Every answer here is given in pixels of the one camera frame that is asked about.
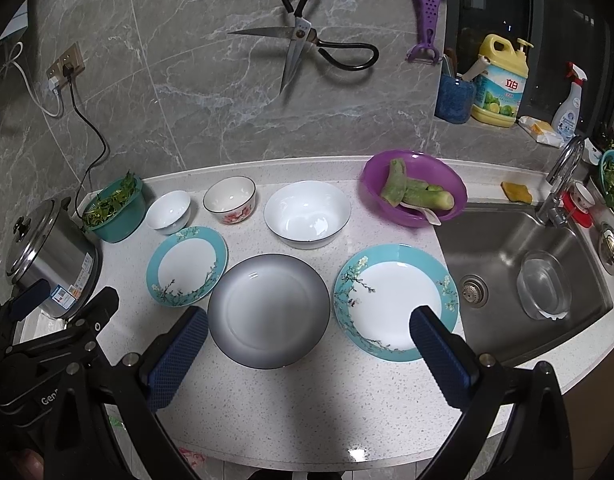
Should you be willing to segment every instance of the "scissors blade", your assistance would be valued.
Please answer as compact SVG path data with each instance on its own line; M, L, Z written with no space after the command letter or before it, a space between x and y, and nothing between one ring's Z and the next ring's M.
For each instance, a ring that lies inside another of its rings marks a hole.
M280 81L280 91L283 91L285 85L289 83L293 75L296 73L298 62L301 58L303 48L311 31L311 23L304 18L295 19L295 27L292 29L292 39L287 49L287 57L285 58L285 68L283 70L283 79Z
M230 34L245 34L247 36L265 36L267 38L291 40L293 36L293 27L245 28L244 30L235 30L230 32Z

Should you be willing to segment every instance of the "yellow sponge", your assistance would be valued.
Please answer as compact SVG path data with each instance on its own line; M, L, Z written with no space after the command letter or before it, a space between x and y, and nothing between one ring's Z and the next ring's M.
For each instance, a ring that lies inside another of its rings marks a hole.
M503 188L504 194L506 194L509 202L524 202L531 204L533 197L529 193L527 186L523 184L513 184L512 182L501 182L500 186Z

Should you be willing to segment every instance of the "dish soap bottle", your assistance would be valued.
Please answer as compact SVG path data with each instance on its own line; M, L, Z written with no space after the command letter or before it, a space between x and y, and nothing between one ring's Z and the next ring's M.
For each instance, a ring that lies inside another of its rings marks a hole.
M516 122L516 114L529 76L526 46L533 46L518 38L520 48L514 50L509 40L490 34L480 46L481 56L491 64L475 80L476 98L471 116L481 123L510 127Z
M567 77L572 77L571 90L569 97L560 105L556 115L551 121L551 127L560 134L565 142L576 135L576 126L580 114L580 96L583 92L583 81L587 81L584 70L571 62L567 63L569 68Z

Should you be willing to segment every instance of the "blue gripper pad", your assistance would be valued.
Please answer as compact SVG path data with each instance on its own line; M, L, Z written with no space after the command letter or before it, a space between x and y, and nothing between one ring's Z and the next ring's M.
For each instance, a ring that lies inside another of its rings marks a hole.
M419 306L411 313L409 333L447 404L460 410L467 408L479 371L476 356L465 341L452 335L428 306Z
M196 312L180 332L174 335L174 340L147 376L147 406L152 413L167 406L174 398L187 370L207 338L209 325L206 312L199 307L188 308L194 308Z

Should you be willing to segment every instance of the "faucet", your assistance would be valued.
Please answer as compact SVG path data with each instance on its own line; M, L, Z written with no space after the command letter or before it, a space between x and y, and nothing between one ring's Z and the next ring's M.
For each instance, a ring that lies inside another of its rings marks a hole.
M547 182L552 184L549 196L536 211L536 219L542 225L551 222L555 227L567 224L567 215L560 208L560 196L567 189L571 176L577 168L584 150L584 139L574 136L563 148L558 160L547 175Z

